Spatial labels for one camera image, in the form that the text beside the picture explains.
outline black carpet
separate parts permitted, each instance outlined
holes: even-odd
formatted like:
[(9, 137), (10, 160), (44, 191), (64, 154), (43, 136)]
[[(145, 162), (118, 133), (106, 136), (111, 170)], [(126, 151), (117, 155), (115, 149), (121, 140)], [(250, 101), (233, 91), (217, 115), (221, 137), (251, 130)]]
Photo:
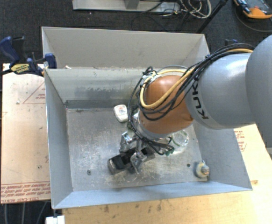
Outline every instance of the black carpet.
[[(220, 0), (210, 1), (214, 8)], [(272, 0), (265, 1), (272, 8)], [(0, 41), (6, 36), (25, 36), (25, 51), (27, 54), (34, 52), (36, 58), (42, 57), (40, 36), (42, 26), (195, 33), (203, 22), (203, 19), (183, 19), (178, 15), (162, 17), (150, 13), (139, 16), (134, 12), (73, 11), (72, 0), (0, 0)], [(238, 42), (246, 42), (256, 46), (272, 34), (270, 21), (258, 23), (245, 21), (245, 24), (253, 29), (247, 28), (237, 19), (235, 6), (232, 0), (229, 0), (202, 31), (206, 35), (210, 52), (224, 46), (226, 39), (235, 39)], [(0, 71), (3, 63), (9, 63), (9, 59), (0, 51)], [(46, 216), (53, 215), (50, 204), (44, 202), (27, 203), (24, 223), (36, 223), (43, 207), (41, 221)], [(4, 208), (4, 205), (0, 205), (1, 224), (5, 223)], [(22, 204), (7, 206), (8, 223), (21, 223), (22, 209)]]

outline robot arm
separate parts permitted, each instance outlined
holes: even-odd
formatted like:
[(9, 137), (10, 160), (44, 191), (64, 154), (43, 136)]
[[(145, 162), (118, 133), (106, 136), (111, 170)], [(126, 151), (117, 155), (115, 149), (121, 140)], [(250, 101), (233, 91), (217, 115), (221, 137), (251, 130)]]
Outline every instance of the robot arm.
[(132, 92), (128, 115), (134, 137), (123, 134), (121, 154), (108, 161), (113, 173), (127, 166), (139, 172), (154, 151), (169, 155), (171, 135), (193, 120), (210, 129), (256, 123), (272, 147), (272, 35), (256, 48), (245, 43), (223, 47), (189, 68), (149, 67)]

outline yellow clamp label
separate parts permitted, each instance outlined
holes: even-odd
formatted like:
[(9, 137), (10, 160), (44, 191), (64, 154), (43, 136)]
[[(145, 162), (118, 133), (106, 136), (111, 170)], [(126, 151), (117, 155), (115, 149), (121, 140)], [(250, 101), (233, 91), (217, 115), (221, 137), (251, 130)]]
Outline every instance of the yellow clamp label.
[(13, 72), (16, 73), (22, 73), (24, 71), (28, 71), (30, 70), (30, 65), (28, 63), (18, 63), (18, 64), (14, 64), (12, 68), (10, 68)]

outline yellow cable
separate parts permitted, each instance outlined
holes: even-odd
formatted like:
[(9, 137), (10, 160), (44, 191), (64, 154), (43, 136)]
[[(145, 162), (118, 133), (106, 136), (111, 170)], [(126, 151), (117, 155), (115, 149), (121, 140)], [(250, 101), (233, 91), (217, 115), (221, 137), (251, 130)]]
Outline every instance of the yellow cable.
[(246, 52), (246, 53), (252, 53), (253, 52), (253, 50), (244, 49), (244, 48), (236, 48), (236, 49), (228, 50), (228, 52), (231, 52), (231, 51), (241, 51), (241, 52)]
[[(153, 108), (155, 108), (155, 107), (157, 107), (157, 106), (159, 106), (161, 103), (163, 103), (164, 102), (164, 100), (172, 93), (172, 91), (182, 82), (182, 81), (184, 81), (190, 74), (191, 74), (191, 72), (193, 71), (195, 69), (195, 67), (193, 67), (192, 69), (190, 69), (186, 74), (184, 74), (183, 76), (181, 76), (181, 78), (159, 99), (159, 100), (157, 100), (155, 103), (153, 103), (153, 104), (150, 104), (150, 105), (147, 105), (147, 104), (145, 104), (145, 102), (144, 102), (144, 99), (143, 99), (143, 94), (144, 94), (144, 89), (145, 89), (145, 87), (146, 87), (146, 82), (148, 81), (148, 80), (150, 80), (151, 79), (151, 77), (149, 77), (149, 78), (147, 78), (145, 81), (144, 81), (144, 85), (140, 88), (140, 95), (139, 95), (139, 97), (140, 97), (140, 102), (141, 102), (141, 105), (142, 105), (142, 107), (143, 108), (145, 108), (145, 109), (153, 109)], [(160, 72), (159, 74), (164, 74), (164, 73), (168, 73), (169, 71), (163, 71), (163, 72)]]
[[(243, 48), (237, 48), (237, 49), (228, 50), (228, 52), (233, 52), (233, 51), (240, 51), (240, 52), (246, 52), (246, 53), (252, 53), (253, 52), (253, 50), (243, 49)], [(181, 76), (181, 78), (159, 100), (157, 100), (155, 103), (150, 104), (150, 105), (147, 105), (144, 102), (143, 94), (144, 94), (144, 90), (146, 88), (146, 85), (148, 84), (148, 81), (150, 79), (152, 79), (156, 75), (156, 73), (154, 73), (152, 76), (146, 78), (145, 81), (144, 81), (144, 83), (143, 83), (143, 86), (140, 88), (140, 103), (141, 103), (142, 107), (145, 108), (145, 109), (153, 109), (155, 107), (158, 107), (162, 102), (164, 102), (165, 99), (167, 99), (167, 97), (172, 93), (172, 91), (182, 81), (184, 81), (189, 76), (189, 74), (194, 70), (194, 68), (192, 68), (191, 70), (189, 70), (185, 75)], [(184, 71), (182, 71), (182, 70), (164, 70), (162, 72), (159, 72), (158, 74), (162, 75), (162, 74), (169, 73), (169, 72), (182, 72), (182, 73), (184, 73)]]

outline gray metal bin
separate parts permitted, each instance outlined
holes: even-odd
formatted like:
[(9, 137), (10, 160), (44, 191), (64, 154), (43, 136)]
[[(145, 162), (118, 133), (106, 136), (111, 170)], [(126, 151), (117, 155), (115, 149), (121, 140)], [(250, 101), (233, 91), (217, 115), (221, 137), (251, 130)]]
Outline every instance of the gray metal bin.
[[(127, 130), (113, 107), (127, 104), (148, 66), (203, 59), (204, 35), (46, 27), (42, 32), (43, 53), (53, 53), (58, 66), (45, 72), (52, 208), (251, 190), (234, 131), (196, 122), (186, 129), (185, 148), (156, 155), (139, 175), (112, 175), (107, 168)], [(194, 175), (200, 160), (210, 167), (209, 178)]]

